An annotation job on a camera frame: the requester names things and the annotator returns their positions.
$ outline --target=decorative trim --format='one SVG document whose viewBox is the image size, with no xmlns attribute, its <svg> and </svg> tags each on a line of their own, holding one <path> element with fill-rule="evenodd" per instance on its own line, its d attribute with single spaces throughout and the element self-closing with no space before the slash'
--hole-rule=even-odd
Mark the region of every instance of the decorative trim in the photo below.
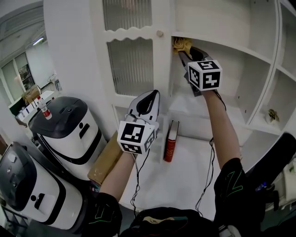
<svg viewBox="0 0 296 237">
<path fill-rule="evenodd" d="M 116 31 L 104 31 L 104 38 L 106 42 L 111 42 L 114 39 L 122 41 L 125 38 L 134 40 L 139 37 L 142 37 L 144 39 L 153 39 L 154 37 L 156 37 L 156 31 L 151 26 L 145 26 L 141 29 L 131 27 L 128 30 L 120 28 Z"/>
</svg>

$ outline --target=red book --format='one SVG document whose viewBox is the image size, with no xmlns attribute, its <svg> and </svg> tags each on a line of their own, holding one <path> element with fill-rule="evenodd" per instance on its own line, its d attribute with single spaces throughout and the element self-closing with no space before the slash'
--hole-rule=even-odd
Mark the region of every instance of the red book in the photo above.
<svg viewBox="0 0 296 237">
<path fill-rule="evenodd" d="M 165 156 L 164 156 L 164 160 L 166 162 L 171 162 L 173 159 L 173 155 L 176 147 L 178 129 L 179 129 L 179 122 L 172 121 L 166 137 L 166 149 L 165 149 Z"/>
</svg>

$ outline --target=bottle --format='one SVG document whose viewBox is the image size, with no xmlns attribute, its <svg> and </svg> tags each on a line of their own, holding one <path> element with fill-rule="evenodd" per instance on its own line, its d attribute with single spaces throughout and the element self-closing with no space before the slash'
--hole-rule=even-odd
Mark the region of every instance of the bottle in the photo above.
<svg viewBox="0 0 296 237">
<path fill-rule="evenodd" d="M 52 118 L 52 114 L 49 111 L 49 109 L 47 108 L 47 106 L 46 106 L 45 102 L 43 101 L 43 99 L 41 99 L 40 95 L 37 97 L 37 99 L 38 99 L 39 108 L 41 109 L 41 112 L 43 113 L 43 115 L 45 116 L 45 118 L 47 120 L 51 119 Z"/>
<path fill-rule="evenodd" d="M 100 192 L 100 189 L 99 189 L 99 188 L 89 187 L 89 189 L 92 190 L 92 191 L 95 192 L 95 193 Z"/>
</svg>

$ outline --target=cable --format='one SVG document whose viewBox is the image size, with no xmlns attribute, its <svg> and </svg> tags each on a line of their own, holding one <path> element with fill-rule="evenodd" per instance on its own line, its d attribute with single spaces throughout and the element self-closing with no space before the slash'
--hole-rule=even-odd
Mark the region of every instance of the cable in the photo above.
<svg viewBox="0 0 296 237">
<path fill-rule="evenodd" d="M 136 196 L 138 195 L 138 192 L 140 191 L 140 185 L 139 185 L 139 173 L 141 171 L 141 169 L 143 168 L 147 158 L 148 158 L 148 155 L 149 155 L 149 152 L 150 152 L 150 149 L 148 150 L 148 153 L 147 153 L 147 156 L 142 164 L 142 166 L 140 167 L 140 169 L 138 170 L 138 165 L 137 165 L 137 162 L 136 162 L 136 157 L 135 157 L 135 154 L 132 154 L 133 158 L 134 158 L 134 161 L 135 161 L 135 165 L 136 165 L 136 172 L 137 172 L 137 186 L 136 186 L 136 191 L 133 195 L 133 197 L 131 198 L 130 200 L 130 203 L 131 205 L 134 207 L 134 216 L 136 218 L 136 206 L 135 206 L 135 199 L 136 199 Z"/>
<path fill-rule="evenodd" d="M 214 92 L 215 92 L 215 94 L 217 95 L 217 97 L 221 100 L 221 102 L 223 103 L 224 108 L 225 108 L 225 111 L 226 111 L 226 106 L 225 106 L 225 104 L 224 104 L 224 101 L 222 100 L 221 95 L 220 95 L 216 90 L 214 90 Z M 210 156 L 210 164 L 209 164 L 209 169 L 208 169 L 208 174 L 207 174 L 207 180 L 206 180 L 206 182 L 205 182 L 205 186 L 204 186 L 203 193 L 202 193 L 202 195 L 200 196 L 199 200 L 197 201 L 197 203 L 196 203 L 196 205 L 195 205 L 195 210 L 197 210 L 198 213 L 199 213 L 202 217 L 204 217 L 204 215 L 200 212 L 200 210 L 199 210 L 199 206 L 200 206 L 200 204 L 201 204 L 201 202 L 202 202 L 202 198 L 203 198 L 203 196 L 204 196 L 204 194 L 205 194 L 205 191 L 206 191 L 207 188 L 210 186 L 210 184 L 211 184 L 211 182 L 212 182 L 212 180 L 213 180 L 213 175 L 214 175 L 215 150 L 214 150 L 214 138 L 213 138 L 213 137 L 212 137 L 212 139 L 210 140 L 209 144 L 210 144 L 210 146 L 211 146 L 211 156 Z M 212 166 L 212 174 L 211 174 L 210 181 L 209 181 L 209 183 L 208 183 L 209 173 L 210 173 L 210 167 L 211 167 L 211 166 Z"/>
<path fill-rule="evenodd" d="M 137 120 L 143 120 L 143 121 L 145 122 L 145 124 L 150 124 L 148 121 L 146 121 L 146 120 L 144 120 L 144 119 L 142 119 L 142 118 L 137 118 L 134 114 L 131 114 L 131 113 L 126 114 L 126 115 L 124 116 L 124 118 L 126 119 L 126 117 L 127 117 L 128 115 L 132 116 L 132 117 L 135 119 L 134 122 L 136 122 Z"/>
</svg>

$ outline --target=wall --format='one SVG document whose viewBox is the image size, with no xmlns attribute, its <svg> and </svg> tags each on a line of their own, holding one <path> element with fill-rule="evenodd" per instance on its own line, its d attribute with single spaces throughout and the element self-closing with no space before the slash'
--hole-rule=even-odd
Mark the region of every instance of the wall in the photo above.
<svg viewBox="0 0 296 237">
<path fill-rule="evenodd" d="M 43 8 L 49 51 L 63 93 L 84 100 L 110 138 L 116 121 L 98 69 L 89 0 L 44 0 Z"/>
<path fill-rule="evenodd" d="M 44 87 L 47 79 L 55 73 L 48 43 L 32 46 L 26 51 L 26 56 L 35 83 L 40 88 Z"/>
</svg>

